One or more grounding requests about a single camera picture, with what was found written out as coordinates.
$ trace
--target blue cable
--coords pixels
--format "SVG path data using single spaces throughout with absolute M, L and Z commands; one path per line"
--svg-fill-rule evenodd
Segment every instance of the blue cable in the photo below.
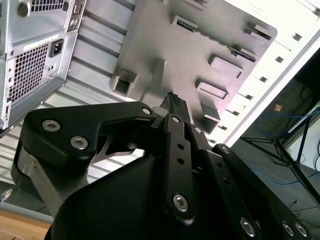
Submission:
M 270 183 L 272 183 L 272 184 L 275 184 L 275 185 L 285 186 L 285 185 L 296 184 L 296 183 L 299 182 L 299 181 L 292 181 L 292 182 L 287 182 L 287 183 L 275 182 L 275 181 L 272 181 L 272 180 L 271 180 L 267 175 L 265 175 L 262 171 L 257 170 L 257 169 L 253 169 L 253 168 L 250 168 L 250 169 L 251 169 L 252 171 L 255 171 L 255 172 L 257 172 L 257 173 L 262 174 L 262 175 L 268 180 L 268 182 L 270 182 Z M 311 177 L 313 177 L 314 175 L 317 175 L 318 173 L 320 173 L 320 172 L 317 171 L 317 172 L 311 174 L 310 176 L 307 176 L 307 178 L 311 178 Z
M 302 118 L 305 118 L 305 117 L 310 117 L 310 116 L 313 116 L 317 113 L 320 112 L 320 109 L 318 108 L 318 110 L 310 113 L 310 114 L 307 114 L 307 115 L 297 115 L 297 116 L 294 116 L 294 115 L 289 115 L 289 114 L 285 114 L 285 113 L 281 113 L 281 112 L 277 112 L 277 113 L 268 113 L 266 114 L 262 119 L 260 119 L 258 121 L 258 131 L 261 135 L 265 136 L 265 137 L 274 137 L 274 136 L 277 136 L 277 135 L 280 135 L 286 131 L 288 131 L 289 129 L 291 129 L 295 124 L 291 125 L 291 126 L 288 126 L 287 128 L 285 128 L 284 130 L 282 131 L 279 131 L 279 132 L 276 132 L 276 133 L 266 133 L 264 131 L 262 131 L 261 129 L 261 121 L 263 119 L 265 119 L 266 117 L 269 117 L 269 116 L 277 116 L 277 117 L 285 117 L 285 118 L 291 118 L 291 119 L 302 119 Z

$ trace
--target metal mesh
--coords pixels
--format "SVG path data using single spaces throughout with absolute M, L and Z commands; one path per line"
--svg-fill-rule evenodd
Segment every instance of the metal mesh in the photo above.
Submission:
M 31 12 L 62 9 L 64 0 L 32 0 Z
M 39 46 L 16 57 L 14 83 L 9 92 L 12 102 L 41 85 L 48 46 Z

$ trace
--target tripod stand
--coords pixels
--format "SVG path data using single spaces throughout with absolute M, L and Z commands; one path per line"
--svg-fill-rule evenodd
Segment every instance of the tripod stand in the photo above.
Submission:
M 312 114 L 310 114 L 307 118 L 305 118 L 293 131 L 290 133 L 285 133 L 284 135 L 280 135 L 276 139 L 266 139 L 266 138 L 254 138 L 254 137 L 240 137 L 240 139 L 251 146 L 255 147 L 256 149 L 264 152 L 265 154 L 279 160 L 279 163 L 273 161 L 276 165 L 286 166 L 291 169 L 297 180 L 302 184 L 302 186 L 306 189 L 312 200 L 315 202 L 318 208 L 320 208 L 320 195 L 318 191 L 314 188 L 314 186 L 310 183 L 306 175 L 301 171 L 301 157 L 304 150 L 308 129 L 310 125 L 310 120 L 314 115 L 319 114 L 319 109 L 314 110 Z M 298 155 L 296 160 L 294 160 L 291 155 L 286 151 L 284 147 L 284 143 L 299 129 L 303 129 L 302 139 L 298 151 Z M 263 144 L 271 144 L 274 145 L 277 153 L 276 155 L 263 147 L 257 145 L 256 143 L 263 143 Z

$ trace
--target bolt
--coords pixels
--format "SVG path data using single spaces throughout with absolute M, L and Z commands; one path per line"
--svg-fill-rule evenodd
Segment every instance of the bolt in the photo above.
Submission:
M 185 197 L 180 194 L 173 196 L 173 204 L 180 212 L 186 212 L 188 210 L 188 202 Z
M 255 236 L 255 229 L 251 225 L 251 223 L 248 222 L 247 219 L 242 217 L 240 220 L 240 224 L 241 224 L 242 229 L 246 232 L 246 234 L 248 234 L 252 238 Z
M 54 120 L 45 120 L 42 123 L 44 130 L 49 132 L 56 132 L 60 129 L 60 124 Z
M 308 236 L 306 230 L 299 223 L 296 222 L 295 227 L 296 229 L 298 229 L 299 233 L 301 233 L 304 237 Z
M 180 119 L 179 119 L 179 118 L 173 116 L 172 119 L 173 119 L 173 121 L 175 121 L 176 123 L 180 123 Z
M 150 111 L 148 108 L 143 107 L 143 108 L 142 108 L 142 111 L 143 111 L 145 114 L 148 114 L 148 115 L 151 114 L 151 111 Z
M 285 222 L 282 222 L 282 226 L 284 228 L 284 230 L 291 236 L 293 237 L 295 235 L 294 231 L 292 230 L 292 228 Z
M 229 153 L 230 153 L 229 149 L 228 149 L 226 146 L 222 146 L 221 149 L 222 149 L 222 151 L 224 151 L 226 154 L 229 154 Z
M 82 136 L 74 136 L 70 140 L 71 146 L 75 149 L 83 150 L 88 147 L 88 141 Z
M 198 134 L 202 133 L 202 131 L 200 130 L 200 128 L 198 128 L 197 126 L 194 127 L 194 130 L 195 130 Z

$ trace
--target computer tower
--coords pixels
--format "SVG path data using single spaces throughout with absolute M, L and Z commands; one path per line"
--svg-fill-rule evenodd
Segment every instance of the computer tower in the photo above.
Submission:
M 0 130 L 66 81 L 86 0 L 0 1 Z

